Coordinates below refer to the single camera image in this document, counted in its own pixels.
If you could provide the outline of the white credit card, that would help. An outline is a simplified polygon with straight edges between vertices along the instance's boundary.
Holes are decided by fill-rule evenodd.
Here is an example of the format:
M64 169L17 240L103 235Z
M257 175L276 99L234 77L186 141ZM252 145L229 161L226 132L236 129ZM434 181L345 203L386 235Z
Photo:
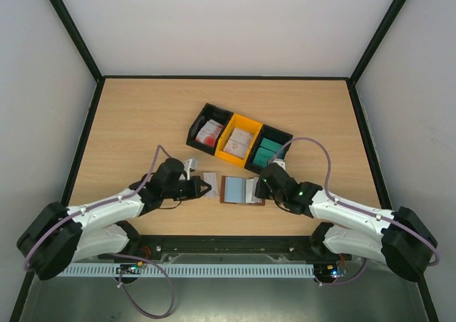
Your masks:
M219 188L217 184L217 175L215 172L204 172L203 180L210 185L211 189L204 196L210 199L219 198Z

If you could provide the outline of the brown leather card holder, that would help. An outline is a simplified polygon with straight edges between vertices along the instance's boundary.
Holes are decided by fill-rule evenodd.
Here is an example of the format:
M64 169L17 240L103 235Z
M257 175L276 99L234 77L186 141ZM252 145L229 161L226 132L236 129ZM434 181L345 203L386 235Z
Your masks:
M220 202L222 204L264 206L265 200L255 195L258 181L258 177L222 176Z

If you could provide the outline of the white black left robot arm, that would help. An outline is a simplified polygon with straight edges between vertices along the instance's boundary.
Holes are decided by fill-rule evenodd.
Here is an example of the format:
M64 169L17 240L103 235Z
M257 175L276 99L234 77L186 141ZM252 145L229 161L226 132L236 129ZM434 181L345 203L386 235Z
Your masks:
M165 200L199 199L211 188L192 174L191 160L169 157L113 196L78 206L47 204L16 243L24 256L24 270L45 281L82 259L125 254L140 237L129 219L160 209Z

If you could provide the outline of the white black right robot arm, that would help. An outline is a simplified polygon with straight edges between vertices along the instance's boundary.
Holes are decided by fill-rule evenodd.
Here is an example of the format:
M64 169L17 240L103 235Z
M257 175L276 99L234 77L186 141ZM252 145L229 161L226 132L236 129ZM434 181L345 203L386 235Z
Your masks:
M436 257L435 237L406 207L393 211L344 201L324 186L297 182L275 162L259 173L255 194L275 201L286 212L322 221L311 235L311 252L319 259L352 254L418 282Z

